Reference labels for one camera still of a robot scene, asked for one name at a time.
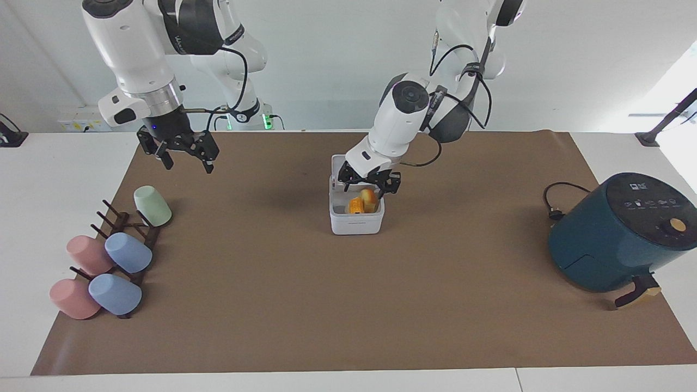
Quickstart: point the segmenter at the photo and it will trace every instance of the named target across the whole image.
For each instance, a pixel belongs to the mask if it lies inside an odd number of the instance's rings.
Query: light green cup
[[[135,206],[143,213],[153,226],[162,226],[169,222],[172,210],[157,189],[150,185],[142,186],[133,192]]]

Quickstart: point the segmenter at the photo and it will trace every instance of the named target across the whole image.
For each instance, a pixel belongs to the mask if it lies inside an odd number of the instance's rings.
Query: white container
[[[375,191],[377,187],[368,183],[358,183],[348,186],[348,192],[344,192],[345,184],[339,182],[337,177],[345,161],[343,155],[332,157],[332,175],[329,177],[329,216],[332,221],[332,232],[340,236],[377,234],[385,215],[385,200],[383,198],[378,201],[375,213],[346,213],[346,206],[351,199],[360,196],[361,190]]]

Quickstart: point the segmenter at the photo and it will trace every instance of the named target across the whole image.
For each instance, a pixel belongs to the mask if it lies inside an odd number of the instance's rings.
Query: green light
[[[273,120],[266,114],[262,114],[262,117],[266,130],[273,129]]]

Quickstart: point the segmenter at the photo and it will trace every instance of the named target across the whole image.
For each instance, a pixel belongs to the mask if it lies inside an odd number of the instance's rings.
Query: brown tabletop cover
[[[543,188],[597,186],[568,134],[466,133],[401,169],[379,234],[335,236],[331,155],[362,137],[216,134],[211,175],[138,150],[114,205],[135,212],[153,185],[174,212],[141,308],[60,313],[32,374],[697,363],[663,296],[609,311],[623,292],[584,291],[552,262]],[[435,152],[419,137],[407,158]],[[568,211],[583,193],[550,197]]]

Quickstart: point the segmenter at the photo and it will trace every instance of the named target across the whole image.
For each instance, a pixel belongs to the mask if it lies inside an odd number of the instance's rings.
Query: cup
[[[101,308],[90,296],[87,282],[83,280],[59,280],[48,295],[61,312],[77,320],[88,319]]]
[[[77,236],[66,245],[66,251],[90,276],[97,276],[112,269],[114,262],[104,249],[104,245],[88,236]]]
[[[110,273],[92,279],[89,283],[89,294],[104,309],[117,316],[132,312],[143,298],[140,287]]]
[[[150,185],[142,186],[133,192],[133,200],[138,211],[143,213],[153,226],[169,222],[172,210],[157,189]]]
[[[113,234],[104,243],[104,249],[128,273],[143,271],[153,260],[153,251],[126,233]]]

